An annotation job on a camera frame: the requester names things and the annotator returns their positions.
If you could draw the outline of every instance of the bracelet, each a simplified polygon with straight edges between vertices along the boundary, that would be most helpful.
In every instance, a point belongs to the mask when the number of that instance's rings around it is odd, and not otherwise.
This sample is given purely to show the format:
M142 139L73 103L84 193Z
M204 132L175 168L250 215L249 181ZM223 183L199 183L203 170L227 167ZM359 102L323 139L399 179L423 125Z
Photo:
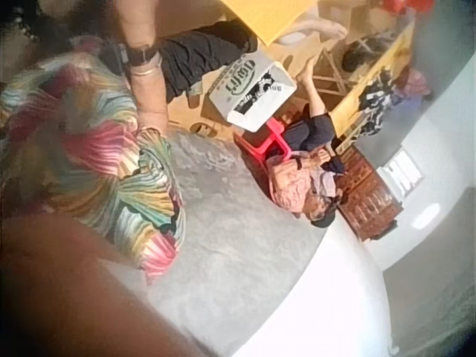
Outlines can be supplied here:
M144 72L138 72L138 71L136 72L136 71L133 71L133 70L130 70L130 72L131 72L131 74L134 74L135 76L142 77L142 76L147 76L148 74L151 74L158 67L159 67L159 65L157 65L156 67L153 67L151 69L148 69L147 71L144 71Z
M129 71L131 74L134 74L135 76L138 76L138 77L143 77L143 76L147 76L148 74L151 74L152 72L154 72L157 68L160 68L162 66L162 56L157 52L158 54L158 62L157 62L157 65L152 67L151 69L148 69L146 71L134 71L132 70L132 68L129 68Z

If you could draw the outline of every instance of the wooden cabinet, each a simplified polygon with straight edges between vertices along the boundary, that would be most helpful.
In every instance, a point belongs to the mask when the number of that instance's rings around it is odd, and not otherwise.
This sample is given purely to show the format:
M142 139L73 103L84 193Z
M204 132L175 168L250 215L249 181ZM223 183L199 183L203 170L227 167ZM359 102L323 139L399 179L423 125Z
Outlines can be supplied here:
M339 210L362 240L379 237L393 224L402 206L367 159L351 146L342 156L348 174L337 187L348 195Z

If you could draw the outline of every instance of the bare foot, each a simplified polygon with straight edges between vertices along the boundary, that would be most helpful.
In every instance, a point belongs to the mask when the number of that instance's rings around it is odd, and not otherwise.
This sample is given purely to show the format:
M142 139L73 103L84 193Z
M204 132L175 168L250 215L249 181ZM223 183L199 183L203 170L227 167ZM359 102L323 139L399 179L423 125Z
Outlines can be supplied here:
M298 83L312 83L312 74L314 73L314 66L318 62L319 55L311 57L307 60L306 65L303 70L296 76L296 81Z

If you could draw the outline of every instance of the wall light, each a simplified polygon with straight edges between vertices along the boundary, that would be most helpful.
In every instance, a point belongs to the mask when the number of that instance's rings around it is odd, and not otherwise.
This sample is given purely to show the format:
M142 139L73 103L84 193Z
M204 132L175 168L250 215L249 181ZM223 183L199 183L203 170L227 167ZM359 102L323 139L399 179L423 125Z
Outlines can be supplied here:
M423 229L431 223L431 221L438 216L438 213L441 211L441 207L437 203L429 205L418 217L414 220L411 226L415 229Z

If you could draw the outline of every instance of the yellow table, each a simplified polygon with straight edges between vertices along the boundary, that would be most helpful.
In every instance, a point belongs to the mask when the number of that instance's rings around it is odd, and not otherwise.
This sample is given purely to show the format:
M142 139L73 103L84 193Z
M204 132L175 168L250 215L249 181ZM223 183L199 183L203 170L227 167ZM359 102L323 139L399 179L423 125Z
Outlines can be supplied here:
M317 0L221 0L265 45L270 45Z

